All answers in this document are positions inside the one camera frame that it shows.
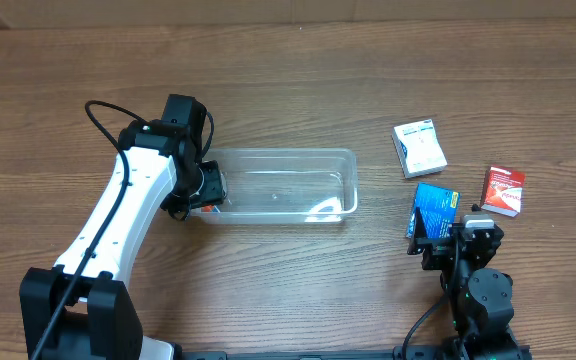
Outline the orange tube white cap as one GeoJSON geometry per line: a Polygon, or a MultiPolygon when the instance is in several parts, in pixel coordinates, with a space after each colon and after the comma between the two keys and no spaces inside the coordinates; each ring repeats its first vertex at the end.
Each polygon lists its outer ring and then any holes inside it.
{"type": "Polygon", "coordinates": [[[202,213],[219,213],[219,208],[216,205],[207,205],[200,208],[202,213]]]}

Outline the blue medicine box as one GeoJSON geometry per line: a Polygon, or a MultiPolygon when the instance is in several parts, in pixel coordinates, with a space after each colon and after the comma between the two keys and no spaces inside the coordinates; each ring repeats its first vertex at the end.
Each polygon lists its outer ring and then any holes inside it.
{"type": "Polygon", "coordinates": [[[429,238],[449,236],[450,225],[454,222],[461,194],[451,189],[427,183],[419,183],[411,209],[406,237],[411,238],[415,228],[415,211],[422,214],[425,230],[429,238]]]}

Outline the clear plastic container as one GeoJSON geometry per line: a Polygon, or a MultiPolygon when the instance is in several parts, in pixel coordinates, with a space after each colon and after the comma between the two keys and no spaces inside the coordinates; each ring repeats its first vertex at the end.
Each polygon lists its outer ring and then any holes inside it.
{"type": "Polygon", "coordinates": [[[224,148],[219,164],[227,196],[219,213],[192,215],[209,224],[340,223],[358,207],[355,153],[344,148],[224,148]]]}

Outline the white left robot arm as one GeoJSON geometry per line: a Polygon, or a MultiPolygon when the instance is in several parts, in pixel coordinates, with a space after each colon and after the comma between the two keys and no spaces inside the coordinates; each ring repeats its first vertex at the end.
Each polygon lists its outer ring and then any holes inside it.
{"type": "Polygon", "coordinates": [[[128,283],[158,210],[185,218],[224,199],[202,130],[201,120],[134,121],[114,140],[114,172],[83,229],[52,268],[31,268],[20,284],[29,358],[181,358],[179,345],[144,334],[128,283]]]}

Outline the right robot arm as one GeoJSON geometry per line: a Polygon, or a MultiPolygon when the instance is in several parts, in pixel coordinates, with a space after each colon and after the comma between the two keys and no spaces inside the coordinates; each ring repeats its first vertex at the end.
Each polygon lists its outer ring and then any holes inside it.
{"type": "Polygon", "coordinates": [[[449,225],[448,235],[431,238],[420,209],[415,210],[410,255],[422,256],[424,270],[439,270],[443,295],[393,350],[395,359],[531,360],[530,347],[516,340],[510,321],[513,280],[487,264],[504,237],[502,229],[479,211],[449,225]],[[450,306],[457,334],[438,345],[412,346],[416,330],[442,305],[450,306]]]}

